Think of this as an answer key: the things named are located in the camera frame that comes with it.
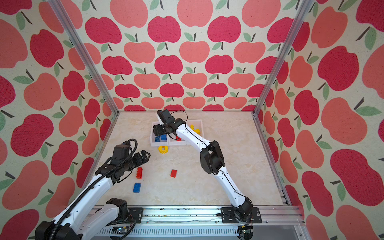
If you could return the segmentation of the red small lego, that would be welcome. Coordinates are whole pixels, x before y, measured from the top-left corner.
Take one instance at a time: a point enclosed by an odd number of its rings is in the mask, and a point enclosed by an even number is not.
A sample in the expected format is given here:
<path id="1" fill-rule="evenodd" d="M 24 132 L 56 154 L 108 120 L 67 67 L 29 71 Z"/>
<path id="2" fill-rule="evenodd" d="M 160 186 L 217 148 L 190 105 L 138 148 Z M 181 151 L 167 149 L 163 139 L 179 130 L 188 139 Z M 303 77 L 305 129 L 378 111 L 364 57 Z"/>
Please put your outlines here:
<path id="1" fill-rule="evenodd" d="M 170 176 L 171 178 L 175 178 L 177 176 L 177 170 L 171 170 Z"/>

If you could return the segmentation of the white bin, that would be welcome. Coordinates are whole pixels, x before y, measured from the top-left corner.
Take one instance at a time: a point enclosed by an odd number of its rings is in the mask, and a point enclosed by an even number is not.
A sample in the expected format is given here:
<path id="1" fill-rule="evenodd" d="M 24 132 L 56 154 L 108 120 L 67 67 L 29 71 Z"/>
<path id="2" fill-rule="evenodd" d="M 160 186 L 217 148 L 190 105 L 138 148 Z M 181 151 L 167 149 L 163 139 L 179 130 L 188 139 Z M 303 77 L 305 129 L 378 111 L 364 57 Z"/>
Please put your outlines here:
<path id="1" fill-rule="evenodd" d="M 184 146 L 187 145 L 187 142 L 181 138 L 181 141 L 177 141 L 177 137 L 174 134 L 170 134 L 167 136 L 169 146 Z"/>
<path id="2" fill-rule="evenodd" d="M 168 135 L 162 135 L 160 137 L 154 134 L 154 126 L 158 125 L 159 122 L 152 122 L 152 127 L 150 130 L 150 145 L 152 147 L 160 147 L 160 146 L 170 146 L 170 139 Z"/>
<path id="3" fill-rule="evenodd" d="M 203 121 L 202 120 L 187 120 L 187 125 L 190 127 L 190 125 L 194 125 L 195 130 L 200 129 L 201 133 L 199 136 L 204 138 L 204 129 L 203 129 Z"/>

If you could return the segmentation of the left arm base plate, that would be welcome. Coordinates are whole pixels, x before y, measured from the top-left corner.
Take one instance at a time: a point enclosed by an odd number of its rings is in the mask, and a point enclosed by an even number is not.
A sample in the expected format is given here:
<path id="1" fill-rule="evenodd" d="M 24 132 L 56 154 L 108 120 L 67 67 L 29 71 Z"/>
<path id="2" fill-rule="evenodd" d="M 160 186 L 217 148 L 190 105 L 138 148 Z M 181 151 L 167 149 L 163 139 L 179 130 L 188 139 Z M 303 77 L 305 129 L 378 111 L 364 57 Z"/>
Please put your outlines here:
<path id="1" fill-rule="evenodd" d="M 142 222 L 144 208 L 128 207 L 128 210 L 129 215 L 136 221 L 136 224 L 140 224 Z"/>

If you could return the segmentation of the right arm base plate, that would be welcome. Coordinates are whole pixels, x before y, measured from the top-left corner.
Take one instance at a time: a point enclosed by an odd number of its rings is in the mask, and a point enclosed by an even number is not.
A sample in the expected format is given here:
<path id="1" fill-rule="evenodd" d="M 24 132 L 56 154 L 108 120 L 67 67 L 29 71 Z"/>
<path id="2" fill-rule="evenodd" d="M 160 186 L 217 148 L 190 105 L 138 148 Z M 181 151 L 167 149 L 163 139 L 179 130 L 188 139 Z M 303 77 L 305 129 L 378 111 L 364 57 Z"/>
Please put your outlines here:
<path id="1" fill-rule="evenodd" d="M 237 218 L 233 208 L 223 207 L 216 216 L 221 217 L 223 224 L 261 224 L 263 222 L 259 208 L 253 208 L 244 221 Z"/>

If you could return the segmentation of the blue long lego bottom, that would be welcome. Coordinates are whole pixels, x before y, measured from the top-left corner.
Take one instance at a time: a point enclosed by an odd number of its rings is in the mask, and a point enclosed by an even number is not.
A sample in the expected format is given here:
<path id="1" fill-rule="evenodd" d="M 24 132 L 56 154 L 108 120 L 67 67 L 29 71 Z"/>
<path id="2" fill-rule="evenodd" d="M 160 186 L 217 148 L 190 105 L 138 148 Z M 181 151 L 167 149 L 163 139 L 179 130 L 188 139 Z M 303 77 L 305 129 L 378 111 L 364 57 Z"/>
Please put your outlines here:
<path id="1" fill-rule="evenodd" d="M 140 193 L 141 190 L 141 183 L 135 183 L 133 188 L 133 193 Z"/>

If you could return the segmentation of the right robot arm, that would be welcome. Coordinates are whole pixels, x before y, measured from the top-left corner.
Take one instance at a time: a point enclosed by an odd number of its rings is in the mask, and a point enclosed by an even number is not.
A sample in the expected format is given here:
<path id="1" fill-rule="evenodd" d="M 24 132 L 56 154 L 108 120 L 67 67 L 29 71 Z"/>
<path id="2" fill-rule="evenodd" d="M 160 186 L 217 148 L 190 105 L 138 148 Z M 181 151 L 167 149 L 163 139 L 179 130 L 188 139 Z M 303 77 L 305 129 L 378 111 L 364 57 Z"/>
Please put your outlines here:
<path id="1" fill-rule="evenodd" d="M 186 121 L 175 119 L 169 110 L 158 110 L 157 118 L 159 124 L 153 127 L 155 136 L 173 134 L 194 147 L 200 154 L 202 169 L 207 174 L 213 174 L 225 190 L 236 220 L 239 223 L 249 223 L 253 214 L 253 203 L 250 198 L 242 194 L 231 178 L 219 143 L 206 140 L 192 130 Z"/>

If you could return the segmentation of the red long lego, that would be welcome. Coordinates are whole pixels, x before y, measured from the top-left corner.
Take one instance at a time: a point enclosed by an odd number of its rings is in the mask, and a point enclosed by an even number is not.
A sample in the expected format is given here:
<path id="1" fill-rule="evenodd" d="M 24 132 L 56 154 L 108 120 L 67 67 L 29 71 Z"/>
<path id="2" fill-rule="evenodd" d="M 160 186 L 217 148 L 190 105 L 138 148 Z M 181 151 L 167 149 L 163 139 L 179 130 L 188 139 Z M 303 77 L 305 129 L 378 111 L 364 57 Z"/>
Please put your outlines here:
<path id="1" fill-rule="evenodd" d="M 137 168 L 136 178 L 137 178 L 138 180 L 141 180 L 142 177 L 143 177 L 143 168 L 142 168 L 142 167 L 138 167 L 138 168 Z"/>

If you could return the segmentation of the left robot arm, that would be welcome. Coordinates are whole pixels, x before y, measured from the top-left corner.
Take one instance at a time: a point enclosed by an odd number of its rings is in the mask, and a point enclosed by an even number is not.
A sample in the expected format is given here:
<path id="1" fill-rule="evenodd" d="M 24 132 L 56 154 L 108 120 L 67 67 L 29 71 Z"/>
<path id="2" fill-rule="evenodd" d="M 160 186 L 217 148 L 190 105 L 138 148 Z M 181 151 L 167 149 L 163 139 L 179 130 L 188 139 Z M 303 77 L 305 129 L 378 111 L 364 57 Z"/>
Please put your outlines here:
<path id="1" fill-rule="evenodd" d="M 140 214 L 132 214 L 125 200 L 112 198 L 93 216 L 88 214 L 101 197 L 115 184 L 122 182 L 126 172 L 146 164 L 151 154 L 137 152 L 135 139 L 115 146 L 113 155 L 98 168 L 89 185 L 50 222 L 41 222 L 35 230 L 36 240 L 90 240 L 105 227 L 117 226 L 120 240 L 127 237 Z"/>

